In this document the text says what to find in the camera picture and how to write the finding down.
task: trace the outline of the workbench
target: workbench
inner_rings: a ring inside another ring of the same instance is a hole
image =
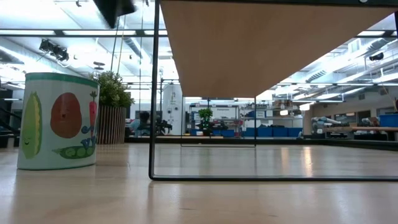
[[[354,139],[354,132],[356,131],[385,131],[398,133],[398,128],[389,127],[334,127],[334,128],[323,128],[325,138],[330,138],[330,133],[345,133],[348,139]]]

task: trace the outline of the cartoon carrot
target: cartoon carrot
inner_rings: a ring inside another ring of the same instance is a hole
[[[97,115],[97,103],[95,103],[95,98],[97,97],[97,94],[95,91],[92,91],[90,96],[93,97],[93,101],[90,102],[90,129],[91,129],[91,137],[93,137],[95,118]]]

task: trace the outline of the potted plant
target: potted plant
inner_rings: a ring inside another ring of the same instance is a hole
[[[210,118],[213,116],[213,111],[210,108],[200,109],[198,114],[201,119],[199,127],[203,131],[203,135],[210,136],[213,132],[210,124]]]
[[[100,84],[97,119],[97,143],[121,144],[124,142],[124,128],[127,108],[134,104],[128,86],[123,78],[112,71],[91,74],[90,78]]]

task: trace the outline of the wooden floor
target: wooden floor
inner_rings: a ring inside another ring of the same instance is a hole
[[[151,182],[148,145],[101,146],[96,166],[16,170],[0,150],[0,223],[397,223],[388,182]],[[158,145],[157,174],[397,175],[398,153],[325,146]]]

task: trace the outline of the white machine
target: white machine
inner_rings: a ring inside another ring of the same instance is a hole
[[[180,85],[171,83],[164,87],[162,111],[162,119],[173,126],[169,134],[183,134],[185,132],[185,99],[182,98]]]

